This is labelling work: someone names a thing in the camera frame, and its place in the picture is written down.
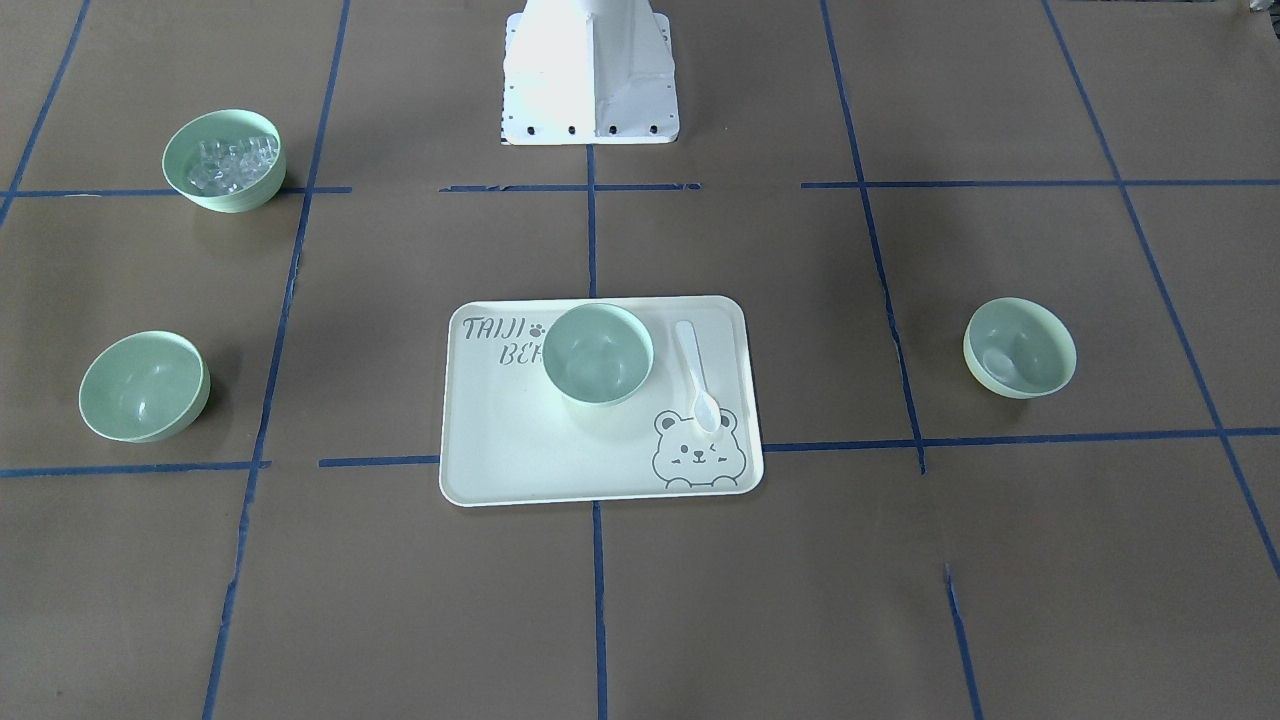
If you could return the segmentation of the pale green serving tray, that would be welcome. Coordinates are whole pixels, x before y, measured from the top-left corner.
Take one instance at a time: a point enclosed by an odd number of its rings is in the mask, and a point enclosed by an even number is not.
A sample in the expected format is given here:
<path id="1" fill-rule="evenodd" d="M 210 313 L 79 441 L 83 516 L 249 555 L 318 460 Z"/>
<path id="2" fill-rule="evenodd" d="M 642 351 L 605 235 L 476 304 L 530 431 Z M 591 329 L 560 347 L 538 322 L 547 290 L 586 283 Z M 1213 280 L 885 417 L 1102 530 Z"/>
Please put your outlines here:
<path id="1" fill-rule="evenodd" d="M 742 495 L 764 457 L 748 327 L 722 295 L 620 297 L 652 334 L 655 365 L 630 398 L 590 406 L 544 373 L 541 346 L 572 299 L 484 301 L 451 316 L 439 487 L 463 507 Z M 721 428 L 703 432 L 675 323 L 691 322 Z"/>

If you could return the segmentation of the white plastic spoon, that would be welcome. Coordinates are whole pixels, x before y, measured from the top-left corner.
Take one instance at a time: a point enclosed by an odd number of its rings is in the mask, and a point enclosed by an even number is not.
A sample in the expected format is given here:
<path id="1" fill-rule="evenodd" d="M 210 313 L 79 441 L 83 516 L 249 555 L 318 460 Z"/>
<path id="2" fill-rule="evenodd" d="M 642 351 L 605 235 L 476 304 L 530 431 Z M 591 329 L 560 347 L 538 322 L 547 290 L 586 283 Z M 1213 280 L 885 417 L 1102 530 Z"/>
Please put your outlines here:
<path id="1" fill-rule="evenodd" d="M 692 418 L 703 432 L 716 436 L 721 428 L 721 406 L 708 388 L 698 336 L 692 323 L 687 320 L 676 322 L 675 340 L 682 354 L 690 379 L 690 410 Z"/>

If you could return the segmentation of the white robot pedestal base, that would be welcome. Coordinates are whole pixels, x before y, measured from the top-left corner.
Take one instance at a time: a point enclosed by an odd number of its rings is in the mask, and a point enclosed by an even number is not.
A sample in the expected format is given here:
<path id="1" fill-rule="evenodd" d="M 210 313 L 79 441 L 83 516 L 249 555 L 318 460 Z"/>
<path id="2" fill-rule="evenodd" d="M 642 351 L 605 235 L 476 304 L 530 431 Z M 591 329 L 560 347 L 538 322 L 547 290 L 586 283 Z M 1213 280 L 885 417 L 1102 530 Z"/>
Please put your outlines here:
<path id="1" fill-rule="evenodd" d="M 649 1 L 527 1 L 506 19 L 502 88 L 506 145 L 680 136 L 671 23 Z"/>

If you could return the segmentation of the green bowl with ice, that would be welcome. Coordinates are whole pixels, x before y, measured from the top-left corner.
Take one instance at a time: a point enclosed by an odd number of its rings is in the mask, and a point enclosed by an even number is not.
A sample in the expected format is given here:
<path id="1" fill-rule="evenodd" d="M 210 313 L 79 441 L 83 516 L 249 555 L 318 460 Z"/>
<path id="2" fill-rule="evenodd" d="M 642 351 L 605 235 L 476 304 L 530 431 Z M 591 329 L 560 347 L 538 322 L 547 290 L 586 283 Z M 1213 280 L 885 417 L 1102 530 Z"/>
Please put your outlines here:
<path id="1" fill-rule="evenodd" d="M 182 126 L 166 142 L 161 164 L 169 186 L 189 201 L 237 214 L 282 191 L 287 160 L 271 120 L 246 109 L 224 109 Z"/>

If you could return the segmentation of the green bowl on tray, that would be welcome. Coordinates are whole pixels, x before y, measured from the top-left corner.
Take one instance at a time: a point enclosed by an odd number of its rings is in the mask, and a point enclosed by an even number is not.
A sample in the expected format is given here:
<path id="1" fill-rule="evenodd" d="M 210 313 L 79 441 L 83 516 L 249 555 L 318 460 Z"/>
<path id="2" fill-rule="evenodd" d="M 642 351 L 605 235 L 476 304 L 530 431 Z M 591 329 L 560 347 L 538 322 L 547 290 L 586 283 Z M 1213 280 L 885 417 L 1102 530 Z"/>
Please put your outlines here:
<path id="1" fill-rule="evenodd" d="M 655 365 L 650 332 L 614 304 L 582 304 L 558 316 L 541 346 L 544 373 L 566 398 L 611 406 L 634 396 Z"/>

